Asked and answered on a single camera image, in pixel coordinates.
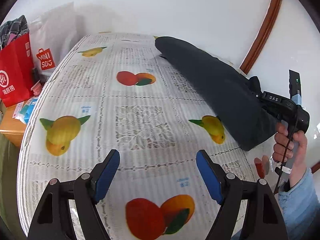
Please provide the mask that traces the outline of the right hand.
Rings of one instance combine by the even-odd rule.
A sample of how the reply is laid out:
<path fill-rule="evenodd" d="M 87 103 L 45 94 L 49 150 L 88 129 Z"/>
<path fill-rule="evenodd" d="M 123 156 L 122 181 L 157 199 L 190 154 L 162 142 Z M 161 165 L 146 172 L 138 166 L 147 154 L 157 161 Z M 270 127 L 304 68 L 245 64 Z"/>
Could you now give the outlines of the right hand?
<path fill-rule="evenodd" d="M 306 172 L 306 150 L 308 140 L 303 131 L 293 134 L 293 140 L 287 138 L 288 131 L 285 125 L 277 123 L 276 134 L 274 136 L 275 145 L 273 147 L 272 158 L 274 161 L 288 161 L 295 157 L 291 173 L 289 175 L 290 187 L 293 188 L 304 176 Z"/>

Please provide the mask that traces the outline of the blue denim sleeve forearm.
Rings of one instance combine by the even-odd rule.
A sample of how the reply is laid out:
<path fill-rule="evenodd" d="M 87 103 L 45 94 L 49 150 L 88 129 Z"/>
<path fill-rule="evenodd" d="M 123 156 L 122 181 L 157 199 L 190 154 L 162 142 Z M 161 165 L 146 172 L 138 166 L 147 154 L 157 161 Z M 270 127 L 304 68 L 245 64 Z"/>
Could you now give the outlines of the blue denim sleeve forearm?
<path fill-rule="evenodd" d="M 309 168 L 294 187 L 280 187 L 278 203 L 289 239 L 319 239 L 319 200 Z"/>

